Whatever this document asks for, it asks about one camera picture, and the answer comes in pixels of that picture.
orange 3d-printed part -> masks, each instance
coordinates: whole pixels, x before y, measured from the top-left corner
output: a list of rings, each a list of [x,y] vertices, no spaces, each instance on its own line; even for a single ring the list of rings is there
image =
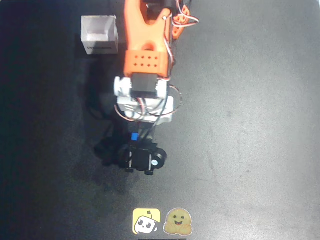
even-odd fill
[[[183,6],[182,8],[182,12],[187,15],[187,16],[190,16],[190,11],[188,9],[188,7],[186,5]],[[173,18],[173,20],[177,23],[180,23],[180,24],[187,24],[189,22],[189,19],[186,18],[185,16],[183,16],[182,14],[178,14],[178,16],[175,16]],[[182,34],[182,32],[184,31],[184,27],[176,27],[174,26],[173,29],[172,29],[172,37],[174,40],[177,40],[180,35]]]
[[[133,73],[168,76],[169,55],[165,40],[170,39],[170,15],[171,11],[164,8],[156,20],[149,20],[143,0],[125,0],[126,77],[131,77]]]

label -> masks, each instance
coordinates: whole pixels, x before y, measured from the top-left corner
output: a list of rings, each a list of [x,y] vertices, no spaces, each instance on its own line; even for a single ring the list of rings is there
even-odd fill
[[[156,208],[136,208],[133,211],[132,231],[134,234],[151,234],[158,230],[161,220]]]
[[[172,209],[166,216],[163,231],[169,235],[191,235],[193,228],[190,213],[183,208]]]

robot face sticker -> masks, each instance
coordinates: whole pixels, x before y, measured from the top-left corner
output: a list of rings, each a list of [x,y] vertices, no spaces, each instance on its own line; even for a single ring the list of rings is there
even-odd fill
[[[137,208],[133,211],[132,231],[134,234],[151,234],[158,230],[160,211],[155,208]]]
[[[137,234],[150,234],[152,232],[156,232],[158,228],[156,227],[155,220],[146,216],[141,216],[138,218],[138,221],[134,226],[134,230]]]
[[[166,216],[163,231],[170,235],[191,235],[192,219],[190,213],[183,208],[172,209]]]

black table surface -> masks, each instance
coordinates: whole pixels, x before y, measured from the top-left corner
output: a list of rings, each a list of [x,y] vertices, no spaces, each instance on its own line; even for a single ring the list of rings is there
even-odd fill
[[[152,177],[105,168],[92,151],[110,123],[89,115],[99,87],[88,79],[112,85],[122,55],[82,55],[81,16],[115,14],[123,46],[123,7],[0,3],[1,239],[179,238],[133,234],[136,208],[159,209],[162,226],[188,210],[188,240],[320,239],[318,3],[193,1],[200,24],[174,49],[183,107],[156,130],[168,159]]]

